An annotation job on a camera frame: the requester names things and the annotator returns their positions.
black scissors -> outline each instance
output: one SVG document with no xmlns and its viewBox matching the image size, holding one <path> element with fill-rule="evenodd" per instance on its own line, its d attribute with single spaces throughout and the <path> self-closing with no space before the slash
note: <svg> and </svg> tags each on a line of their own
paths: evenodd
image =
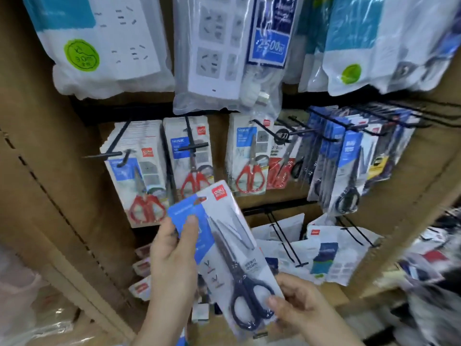
<svg viewBox="0 0 461 346">
<path fill-rule="evenodd" d="M 261 302 L 259 302 L 255 294 L 255 288 L 257 286 L 262 286 L 263 288 L 268 290 L 271 293 L 271 295 L 274 295 L 274 290 L 269 285 L 267 285 L 265 282 L 261 280 L 250 278 L 245 273 L 245 271 L 242 269 L 242 267 L 238 263 L 234 252 L 229 246 L 229 243 L 224 237 L 223 232 L 218 226 L 218 224 L 216 223 L 216 221 L 213 220 L 211 217 L 208 218 L 208 221 L 211 226 L 211 233 L 213 235 L 216 246 L 218 247 L 218 250 L 221 253 L 221 256 L 223 257 L 224 261 L 226 262 L 226 265 L 229 268 L 229 271 L 232 274 L 232 277 L 234 279 L 234 293 L 232 295 L 232 298 L 230 299 L 230 308 L 231 308 L 230 312 L 232 314 L 232 318 L 235 320 L 236 324 L 241 329 L 245 329 L 249 331 L 256 330 L 261 324 L 262 320 L 270 319 L 274 315 L 274 312 L 271 310 L 266 310 L 262 306 Z M 229 232 L 231 232 L 234 235 L 235 238 L 237 238 L 241 243 L 243 243 L 247 249 L 249 250 L 255 249 L 253 244 L 251 244 L 253 246 L 252 248 L 248 247 L 248 245 L 245 244 L 245 241 L 243 238 L 239 239 L 237 235 L 234 234 L 231 227 L 225 225 L 221 221 L 219 221 L 219 223 L 221 227 L 225 227 Z M 248 305 L 248 308 L 250 309 L 251 315 L 253 316 L 253 319 L 254 319 L 253 321 L 244 322 L 244 321 L 241 321 L 237 317 L 235 313 L 235 304 L 239 297 L 242 297 L 245 300 L 245 303 Z"/>
<path fill-rule="evenodd" d="M 357 178 L 359 176 L 359 166 L 360 174 L 367 172 L 368 165 L 365 165 L 364 156 L 363 156 L 363 147 L 360 147 L 359 155 L 354 161 L 354 166 L 352 167 L 352 173 L 350 174 L 349 182 L 346 189 L 338 197 L 336 201 L 336 209 L 340 214 L 350 214 L 357 211 L 360 202 L 360 193 L 357 190 Z"/>
</svg>

red scissors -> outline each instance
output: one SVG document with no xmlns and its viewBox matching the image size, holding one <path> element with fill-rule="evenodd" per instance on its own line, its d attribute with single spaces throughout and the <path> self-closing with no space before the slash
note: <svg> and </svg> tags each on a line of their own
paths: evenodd
<svg viewBox="0 0 461 346">
<path fill-rule="evenodd" d="M 262 182 L 261 182 L 261 185 L 258 188 L 255 188 L 255 176 L 257 174 L 261 175 Z M 238 184 L 239 184 L 240 179 L 244 175 L 246 175 L 247 187 L 246 187 L 246 189 L 241 189 Z M 253 135 L 253 138 L 251 139 L 251 147 L 250 147 L 250 160 L 243 167 L 242 172 L 240 172 L 240 175 L 237 177 L 237 179 L 235 181 L 235 185 L 236 185 L 239 192 L 242 192 L 242 193 L 255 193 L 255 192 L 259 192 L 260 190 L 262 190 L 265 181 L 266 181 L 266 179 L 264 177 L 264 174 L 262 173 L 261 166 L 256 161 L 256 135 Z"/>
<path fill-rule="evenodd" d="M 146 185 L 142 180 L 141 173 L 134 167 L 136 197 L 128 213 L 131 219 L 137 224 L 154 223 L 161 221 L 166 215 L 166 209 L 158 198 L 147 193 Z M 161 210 L 161 217 L 155 215 L 155 208 Z"/>
<path fill-rule="evenodd" d="M 284 156 L 275 163 L 269 165 L 269 174 L 267 175 L 267 183 L 274 188 L 283 188 L 285 181 L 291 174 L 292 163 L 290 163 L 290 155 L 295 148 L 298 140 L 298 135 L 294 135 L 291 139 L 290 145 L 285 150 Z"/>
<path fill-rule="evenodd" d="M 197 170 L 197 164 L 195 163 L 195 152 L 192 150 L 190 151 L 189 155 L 189 160 L 190 160 L 190 172 L 186 176 L 186 180 L 184 180 L 184 183 L 182 184 L 181 187 L 181 196 L 184 199 L 184 188 L 188 183 L 191 184 L 192 186 L 192 193 L 196 193 L 200 191 L 203 188 L 206 188 L 207 186 L 210 185 L 210 182 L 206 178 L 204 174 L 202 174 L 200 171 Z"/>
</svg>

power strip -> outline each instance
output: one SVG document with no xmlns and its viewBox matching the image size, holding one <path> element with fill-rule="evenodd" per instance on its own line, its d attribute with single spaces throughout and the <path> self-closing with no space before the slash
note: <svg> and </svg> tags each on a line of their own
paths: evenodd
<svg viewBox="0 0 461 346">
<path fill-rule="evenodd" d="M 195 0 L 188 91 L 239 99 L 254 0 Z"/>
</svg>

scissors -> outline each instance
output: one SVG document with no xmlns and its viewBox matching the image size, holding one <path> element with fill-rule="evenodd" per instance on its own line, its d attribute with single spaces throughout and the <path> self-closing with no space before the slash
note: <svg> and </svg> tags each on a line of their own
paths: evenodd
<svg viewBox="0 0 461 346">
<path fill-rule="evenodd" d="M 189 160 L 190 160 L 190 172 L 187 174 L 186 180 L 184 180 L 184 183 L 182 184 L 182 187 L 181 187 L 182 198 L 185 198 L 184 188 L 186 187 L 188 183 L 190 183 L 192 186 L 192 193 L 196 193 L 202 189 L 201 184 L 200 184 L 201 182 L 206 183 L 205 187 L 210 185 L 210 182 L 208 181 L 206 176 L 197 170 L 197 164 L 195 162 L 195 152 L 193 152 L 192 150 L 190 151 L 190 154 L 189 154 Z"/>
<path fill-rule="evenodd" d="M 267 176 L 267 183 L 274 188 L 283 188 L 285 180 L 291 174 L 291 166 L 289 163 L 290 155 L 295 148 L 298 140 L 298 135 L 294 135 L 291 139 L 290 145 L 285 150 L 284 156 L 276 163 L 269 166 L 269 175 Z"/>
<path fill-rule="evenodd" d="M 147 192 L 146 185 L 144 184 L 141 173 L 137 167 L 134 167 L 134 173 L 136 197 L 130 207 L 130 210 L 128 210 L 131 219 L 138 224 L 161 221 L 166 215 L 165 207 L 156 196 Z M 162 211 L 162 216 L 158 219 L 155 215 L 155 208 L 160 208 Z"/>
<path fill-rule="evenodd" d="M 340 214 L 350 214 L 357 211 L 360 202 L 360 193 L 356 186 L 357 178 L 359 177 L 359 167 L 360 175 L 363 175 L 367 173 L 368 165 L 369 161 L 368 164 L 364 161 L 363 147 L 360 147 L 359 156 L 354 161 L 348 185 L 336 201 L 336 209 Z"/>
<path fill-rule="evenodd" d="M 267 291 L 269 291 L 271 295 L 274 295 L 274 290 L 269 285 L 267 285 L 265 282 L 261 280 L 250 278 L 245 273 L 245 271 L 242 269 L 239 262 L 237 261 L 237 258 L 234 252 L 229 246 L 229 243 L 224 237 L 224 234 L 222 230 L 220 229 L 220 226 L 223 228 L 226 228 L 228 232 L 232 234 L 234 234 L 233 230 L 229 228 L 227 225 L 225 225 L 224 223 L 222 223 L 221 221 L 219 221 L 220 226 L 218 226 L 218 223 L 211 217 L 208 218 L 208 222 L 212 229 L 211 233 L 213 235 L 216 246 L 222 258 L 226 262 L 226 265 L 230 273 L 232 274 L 232 277 L 234 280 L 234 292 L 232 294 L 232 298 L 230 299 L 230 308 L 231 308 L 230 312 L 232 314 L 232 318 L 235 320 L 236 324 L 241 329 L 245 329 L 249 331 L 256 330 L 261 324 L 262 320 L 270 319 L 274 315 L 274 312 L 271 310 L 266 310 L 262 306 L 261 302 L 258 300 L 255 294 L 255 288 L 257 286 L 262 286 Z M 245 244 L 244 241 L 241 239 L 239 239 L 238 241 L 241 242 L 242 244 Z M 251 316 L 253 317 L 254 320 L 245 322 L 245 321 L 241 321 L 237 317 L 235 313 L 235 305 L 239 297 L 245 300 L 245 303 L 247 304 L 251 312 Z"/>
<path fill-rule="evenodd" d="M 260 174 L 262 177 L 261 185 L 258 188 L 255 188 L 255 176 Z M 247 187 L 245 189 L 241 189 L 239 187 L 239 181 L 242 177 L 246 175 L 247 177 Z M 235 181 L 236 187 L 239 192 L 242 193 L 256 193 L 262 190 L 264 186 L 264 182 L 266 181 L 264 174 L 262 173 L 261 166 L 256 161 L 256 135 L 253 135 L 251 139 L 251 147 L 250 147 L 250 160 L 249 162 L 243 167 L 242 172 L 237 177 Z"/>
</svg>

red and white scissors package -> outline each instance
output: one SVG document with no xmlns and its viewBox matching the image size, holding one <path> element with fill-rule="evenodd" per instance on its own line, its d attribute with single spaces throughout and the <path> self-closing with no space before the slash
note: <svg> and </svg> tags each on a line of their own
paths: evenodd
<svg viewBox="0 0 461 346">
<path fill-rule="evenodd" d="M 206 116 L 189 117 L 190 140 L 184 117 L 167 117 L 163 126 L 174 176 L 174 189 L 177 199 L 192 194 L 214 183 L 211 157 L 210 127 Z M 208 146 L 193 150 L 181 150 L 192 144 Z"/>
<path fill-rule="evenodd" d="M 115 129 L 100 148 L 102 153 L 123 125 L 115 123 Z M 132 228 L 158 224 L 173 204 L 161 127 L 161 120 L 131 122 L 114 149 L 123 155 L 109 157 L 105 162 Z"/>
<path fill-rule="evenodd" d="M 235 196 L 266 192 L 274 138 L 261 125 L 273 131 L 273 117 L 263 113 L 230 114 L 225 167 Z"/>
<path fill-rule="evenodd" d="M 274 140 L 269 158 L 269 173 L 267 175 L 267 189 L 283 189 L 291 178 L 291 170 L 296 162 L 302 138 L 289 135 L 290 131 L 283 126 L 274 124 L 274 133 L 283 140 Z"/>
</svg>

